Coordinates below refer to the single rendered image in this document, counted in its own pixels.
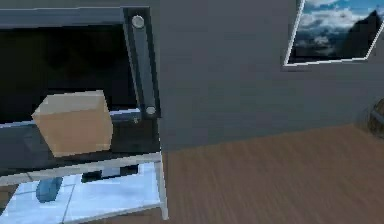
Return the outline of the dark grey shelf unit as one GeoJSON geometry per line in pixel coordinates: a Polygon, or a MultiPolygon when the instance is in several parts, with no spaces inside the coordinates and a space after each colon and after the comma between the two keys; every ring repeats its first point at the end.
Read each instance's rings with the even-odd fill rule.
{"type": "Polygon", "coordinates": [[[151,10],[0,9],[0,224],[82,224],[167,210],[151,10]],[[53,94],[102,90],[109,150],[55,157],[32,114],[53,94]],[[55,201],[41,180],[62,177],[55,201]]]}

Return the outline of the tan cardboard box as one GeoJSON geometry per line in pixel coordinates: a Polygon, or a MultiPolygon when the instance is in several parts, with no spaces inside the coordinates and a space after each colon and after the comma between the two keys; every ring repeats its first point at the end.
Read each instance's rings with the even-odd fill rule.
{"type": "Polygon", "coordinates": [[[110,149],[113,124],[102,90],[48,95],[32,118],[55,157],[110,149]]]}

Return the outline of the blue round object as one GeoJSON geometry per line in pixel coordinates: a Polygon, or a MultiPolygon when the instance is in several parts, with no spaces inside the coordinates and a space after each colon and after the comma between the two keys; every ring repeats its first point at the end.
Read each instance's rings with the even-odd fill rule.
{"type": "Polygon", "coordinates": [[[62,182],[62,177],[41,180],[36,188],[37,200],[40,203],[55,201],[62,182]]]}

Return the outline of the framed mountain sky picture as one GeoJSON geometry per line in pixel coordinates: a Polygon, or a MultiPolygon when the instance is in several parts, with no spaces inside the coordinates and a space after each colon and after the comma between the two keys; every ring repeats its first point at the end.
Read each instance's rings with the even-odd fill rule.
{"type": "Polygon", "coordinates": [[[367,60],[384,30],[384,0],[300,0],[284,66],[367,60]]]}

